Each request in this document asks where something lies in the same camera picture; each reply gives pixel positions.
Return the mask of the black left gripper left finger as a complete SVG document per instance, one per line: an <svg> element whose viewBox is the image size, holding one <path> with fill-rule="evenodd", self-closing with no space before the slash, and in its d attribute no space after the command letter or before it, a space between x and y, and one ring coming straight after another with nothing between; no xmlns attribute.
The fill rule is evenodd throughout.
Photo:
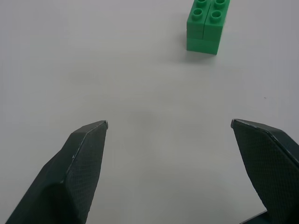
<svg viewBox="0 0 299 224"><path fill-rule="evenodd" d="M100 177L108 122L72 132L40 170L8 224L84 224Z"/></svg>

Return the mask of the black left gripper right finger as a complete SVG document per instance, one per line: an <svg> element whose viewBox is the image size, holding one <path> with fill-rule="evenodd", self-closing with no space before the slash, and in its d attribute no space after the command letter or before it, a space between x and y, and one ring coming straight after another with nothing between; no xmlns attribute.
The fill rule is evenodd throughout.
<svg viewBox="0 0 299 224"><path fill-rule="evenodd" d="M247 175L267 209L271 224L299 222L299 146L284 131L233 119Z"/></svg>

